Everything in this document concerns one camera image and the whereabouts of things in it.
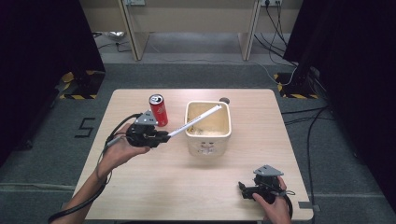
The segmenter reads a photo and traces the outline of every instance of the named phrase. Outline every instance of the table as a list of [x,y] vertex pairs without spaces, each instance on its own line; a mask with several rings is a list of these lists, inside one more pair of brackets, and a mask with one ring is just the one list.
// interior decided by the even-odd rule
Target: table
[[253,170],[269,164],[282,171],[293,204],[293,220],[308,220],[312,209],[297,161],[271,90],[116,90],[92,144],[76,192],[92,173],[111,131],[129,115],[149,109],[149,97],[164,97],[172,132],[184,124],[189,101],[230,99],[233,132],[225,154],[215,161],[190,155],[184,133],[113,171],[87,219],[112,220],[262,220],[263,211],[243,199],[238,181],[254,186]]

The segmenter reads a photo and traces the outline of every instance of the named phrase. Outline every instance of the person's hand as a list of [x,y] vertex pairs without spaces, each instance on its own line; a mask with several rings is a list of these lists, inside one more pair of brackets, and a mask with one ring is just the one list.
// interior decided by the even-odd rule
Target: person's hand
[[[282,177],[277,177],[279,180],[279,186],[286,190],[286,184],[283,181]],[[269,204],[264,200],[264,198],[257,194],[253,193],[253,198],[258,202],[265,212],[264,220],[270,219],[270,221],[274,224],[284,224],[291,223],[291,219],[289,216],[289,208],[286,200],[281,196],[276,196],[275,201],[272,204]]]
[[128,143],[125,133],[131,124],[125,124],[115,137],[120,137],[117,143],[109,147],[98,166],[98,177],[107,176],[113,169],[140,154],[150,151],[149,147],[133,147]]

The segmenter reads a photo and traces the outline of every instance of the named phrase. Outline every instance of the white container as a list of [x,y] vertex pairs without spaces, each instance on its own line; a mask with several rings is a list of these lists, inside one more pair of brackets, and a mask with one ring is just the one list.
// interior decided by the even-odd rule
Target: white container
[[202,115],[216,105],[221,109],[195,123],[185,132],[189,152],[199,158],[216,158],[224,154],[231,136],[230,108],[217,101],[191,101],[187,104],[185,123]]

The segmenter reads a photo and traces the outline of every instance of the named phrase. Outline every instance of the red soda can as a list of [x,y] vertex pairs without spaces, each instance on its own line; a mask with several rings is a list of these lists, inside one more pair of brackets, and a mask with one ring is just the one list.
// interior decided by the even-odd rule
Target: red soda can
[[149,97],[149,105],[151,107],[154,118],[158,121],[158,126],[163,127],[168,123],[166,115],[165,101],[160,94],[154,94]]

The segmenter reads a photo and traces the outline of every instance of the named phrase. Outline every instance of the black curtain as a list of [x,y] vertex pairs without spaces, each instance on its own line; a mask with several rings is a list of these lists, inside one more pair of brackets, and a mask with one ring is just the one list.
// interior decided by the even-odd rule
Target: black curtain
[[105,68],[78,0],[1,1],[0,32],[3,164],[64,74]]
[[[396,3],[332,1],[326,14],[324,2],[304,0],[285,58],[319,69],[336,117],[396,211]],[[330,26],[319,24],[323,14]]]

